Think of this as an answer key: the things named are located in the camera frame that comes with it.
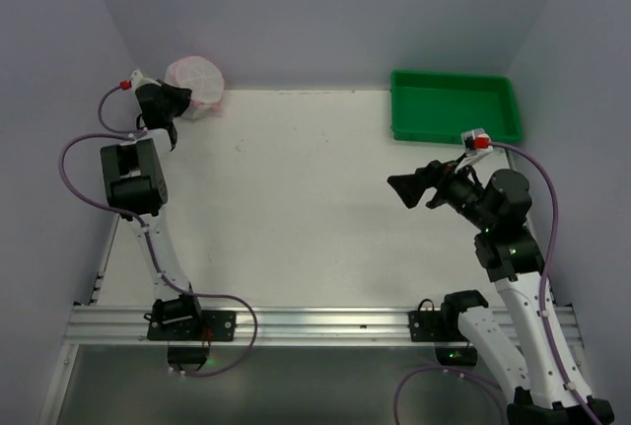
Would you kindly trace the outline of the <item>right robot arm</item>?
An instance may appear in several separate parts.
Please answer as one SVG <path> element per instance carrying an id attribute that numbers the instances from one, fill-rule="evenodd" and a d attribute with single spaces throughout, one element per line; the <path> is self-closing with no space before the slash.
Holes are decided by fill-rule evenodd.
<path id="1" fill-rule="evenodd" d="M 543 257 L 529 229 L 528 180 L 510 169 L 481 183 L 473 168 L 433 161 L 388 184 L 407 208 L 432 188 L 430 209 L 448 205 L 478 229 L 475 253 L 500 295 L 518 340 L 493 325 L 484 297 L 475 290 L 445 296 L 445 327 L 471 341 L 507 400 L 511 424 L 610 424 L 610 403 L 594 396 L 583 378 L 543 286 Z"/>

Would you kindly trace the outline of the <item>white mesh laundry bag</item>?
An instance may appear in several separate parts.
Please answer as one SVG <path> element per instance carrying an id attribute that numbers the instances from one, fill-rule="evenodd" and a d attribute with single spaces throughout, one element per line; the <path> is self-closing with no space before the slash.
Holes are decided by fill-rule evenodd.
<path id="1" fill-rule="evenodd" d="M 165 81 L 191 91 L 191 103 L 182 117 L 201 119 L 221 112 L 225 79 L 219 68 L 200 56 L 186 56 L 166 70 Z"/>

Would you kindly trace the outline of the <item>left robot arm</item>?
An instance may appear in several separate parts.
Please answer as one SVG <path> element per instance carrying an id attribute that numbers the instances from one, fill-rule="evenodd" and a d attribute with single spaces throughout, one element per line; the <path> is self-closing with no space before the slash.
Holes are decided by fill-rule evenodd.
<path id="1" fill-rule="evenodd" d="M 191 91 L 142 77 L 124 80 L 109 93 L 127 90 L 134 93 L 140 115 L 134 132 L 113 130 L 123 140 L 100 150 L 106 202 L 132 229 L 152 276 L 147 338 L 198 340 L 204 331 L 202 311 L 169 234 L 169 192 L 161 164 L 176 147 L 175 119 L 188 109 Z"/>

